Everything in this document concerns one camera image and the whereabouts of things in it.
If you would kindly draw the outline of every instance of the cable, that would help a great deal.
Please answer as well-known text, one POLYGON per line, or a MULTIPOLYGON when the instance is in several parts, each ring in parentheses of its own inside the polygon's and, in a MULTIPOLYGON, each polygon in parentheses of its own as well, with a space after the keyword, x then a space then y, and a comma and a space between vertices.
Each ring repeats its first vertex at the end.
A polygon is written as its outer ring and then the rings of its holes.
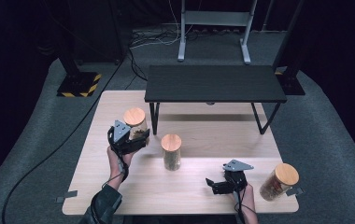
MULTIPOLYGON (((175 16, 174 10, 172 9, 171 1, 168 0, 168 3, 169 3, 169 8, 171 9, 171 12, 172 12, 172 16, 174 17, 175 25, 177 27, 176 31, 174 32, 174 33, 177 33, 175 39, 171 40, 171 41, 163 42, 162 39, 168 37, 168 33, 170 33, 168 31, 166 31, 166 32, 160 33, 159 36, 157 36, 157 35, 154 36, 154 39, 151 39, 152 36, 150 36, 148 38, 144 38, 144 39, 140 40, 143 43, 143 44, 140 44, 140 45, 136 45, 135 46, 134 44, 139 42, 139 41, 137 41, 137 42, 133 41, 130 49, 135 49, 135 48, 143 47, 143 46, 146 46, 146 45, 156 45, 156 44, 171 45, 171 44, 177 42, 181 38, 181 37, 179 37, 178 20, 177 20, 177 18, 175 16), (156 43, 144 43, 147 40, 158 40, 159 42, 156 42, 156 43)), ((202 0, 200 1, 200 4, 198 6, 198 9, 197 9, 198 11, 201 9, 201 5, 202 5, 202 0)), ((185 34, 188 34, 189 31, 191 30, 191 28, 192 28, 192 25, 190 26, 190 28, 187 30, 187 32, 185 34)))
POLYGON ((162 44, 164 43, 165 45, 169 45, 167 42, 163 42, 162 39, 168 38, 168 37, 172 37, 175 36, 175 31, 172 30, 166 30, 164 31, 163 28, 161 30, 161 32, 159 32, 157 35, 149 35, 146 36, 144 34, 145 32, 141 32, 141 34, 139 35, 139 32, 134 33, 135 35, 137 35, 136 38, 133 39, 133 41, 130 44, 130 48, 131 49, 135 49, 138 47, 142 47, 142 46, 146 46, 146 45, 152 45, 152 44, 162 44), (161 41, 162 43, 147 43, 147 41, 161 41))
MULTIPOLYGON (((103 92, 108 83, 111 81, 111 79, 116 75, 116 73, 119 71, 121 66, 121 63, 119 64, 119 66, 117 67, 116 71, 114 71, 113 75, 111 76, 111 78, 107 81, 105 87, 101 90, 101 92, 103 92)), ((3 210, 2 210, 2 223, 5 224, 6 223, 6 210, 7 210, 7 204, 8 204, 8 200, 11 197, 12 193, 14 192, 14 190, 19 186, 19 184, 23 181, 23 179, 28 176, 30 173, 32 173, 38 166, 40 166, 41 164, 43 164, 45 161, 47 161, 53 154, 55 154, 59 149, 61 149, 61 147, 67 142, 67 140, 70 139, 70 137, 76 132, 76 130, 78 129, 78 127, 81 125, 81 123, 88 117, 88 115, 90 114, 90 112, 92 111, 93 107, 96 105, 96 103, 99 101, 100 97, 102 94, 99 94, 95 101, 93 102, 93 104, 91 105, 90 109, 87 111, 87 113, 84 115, 84 117, 81 119, 81 121, 78 123, 78 125, 73 129, 73 131, 63 140, 63 142, 56 147, 50 154, 49 156, 47 156, 45 159, 43 159, 41 162, 39 162, 37 165, 35 165, 35 167, 33 167, 31 170, 29 170, 23 177, 21 177, 21 179, 14 185, 14 187, 12 188, 12 190, 9 192, 8 196, 5 199, 4 205, 3 205, 3 210)))
POLYGON ((128 89, 128 87, 130 87, 131 86, 131 84, 134 82, 134 80, 135 80, 135 78, 136 78, 137 76, 134 76, 134 78, 132 78, 132 80, 131 80, 131 82, 128 84, 128 86, 127 87, 125 87, 125 90, 127 90, 128 89))
POLYGON ((115 175, 115 176, 109 178, 108 181, 105 182, 105 183, 102 185, 102 189, 105 187, 105 185, 106 185, 109 181, 114 180, 115 178, 119 177, 119 176, 122 175, 122 174, 123 174, 123 172, 120 172, 118 175, 115 175))
POLYGON ((245 196, 246 190, 247 190, 247 188, 243 189, 244 192, 242 193, 242 197, 238 197, 238 203, 236 203, 235 207, 234 207, 234 210, 238 213, 239 218, 241 219, 242 223, 244 223, 244 224, 245 224, 245 218, 244 218, 245 214, 242 211, 241 205, 246 207, 252 213, 256 214, 256 212, 253 209, 251 209, 251 208, 247 207, 246 205, 242 204, 242 201, 244 200, 244 196, 245 196))

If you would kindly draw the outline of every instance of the jar with wooden lid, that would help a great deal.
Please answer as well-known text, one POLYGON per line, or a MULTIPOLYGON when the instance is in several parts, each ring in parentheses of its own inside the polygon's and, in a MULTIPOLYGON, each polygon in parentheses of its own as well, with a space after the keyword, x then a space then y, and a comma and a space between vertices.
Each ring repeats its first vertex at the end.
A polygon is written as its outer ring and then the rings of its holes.
POLYGON ((260 194, 266 201, 273 201, 281 196, 299 181, 299 174, 296 169, 287 164, 281 163, 267 177, 260 187, 260 194))
POLYGON ((143 132, 148 129, 145 111, 139 107, 134 107, 125 111, 124 121, 126 125, 131 127, 129 135, 129 139, 131 140, 140 137, 143 132))
POLYGON ((176 171, 180 167, 181 138, 177 134, 167 134, 161 140, 165 169, 176 171))

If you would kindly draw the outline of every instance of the black table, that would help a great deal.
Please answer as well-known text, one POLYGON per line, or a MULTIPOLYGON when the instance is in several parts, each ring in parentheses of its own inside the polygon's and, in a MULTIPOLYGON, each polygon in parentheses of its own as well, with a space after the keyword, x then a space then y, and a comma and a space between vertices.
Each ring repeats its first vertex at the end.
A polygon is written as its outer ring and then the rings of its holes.
POLYGON ((183 102, 251 103, 264 134, 287 98, 268 65, 151 65, 145 102, 150 106, 153 134, 157 134, 160 103, 183 102), (263 127, 254 103, 276 103, 263 127))

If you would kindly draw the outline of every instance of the black sleeve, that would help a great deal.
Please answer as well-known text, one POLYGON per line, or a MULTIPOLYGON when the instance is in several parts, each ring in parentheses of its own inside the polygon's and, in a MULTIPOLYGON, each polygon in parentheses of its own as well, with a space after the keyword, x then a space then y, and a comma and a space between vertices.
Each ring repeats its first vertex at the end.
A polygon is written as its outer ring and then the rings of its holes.
MULTIPOLYGON (((103 223, 111 224, 113 214, 119 208, 121 199, 122 195, 118 191, 109 185, 105 185, 93 199, 93 205, 95 206, 94 211, 96 211, 97 217, 103 223)), ((79 224, 97 224, 92 215, 92 204, 87 208, 87 211, 79 224)))

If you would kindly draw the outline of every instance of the wooden lid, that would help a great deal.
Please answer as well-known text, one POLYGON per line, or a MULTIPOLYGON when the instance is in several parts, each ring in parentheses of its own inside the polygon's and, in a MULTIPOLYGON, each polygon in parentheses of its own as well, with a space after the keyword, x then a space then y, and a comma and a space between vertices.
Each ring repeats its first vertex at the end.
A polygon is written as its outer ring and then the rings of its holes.
POLYGON ((276 177, 284 185, 292 186, 299 181, 299 173, 287 163, 281 163, 276 167, 276 177))
POLYGON ((141 108, 131 108, 124 113, 124 121, 129 126, 136 126, 145 120, 145 111, 141 108))
POLYGON ((181 147, 181 139, 177 134, 169 133, 161 140, 161 146, 166 151, 176 151, 181 147))

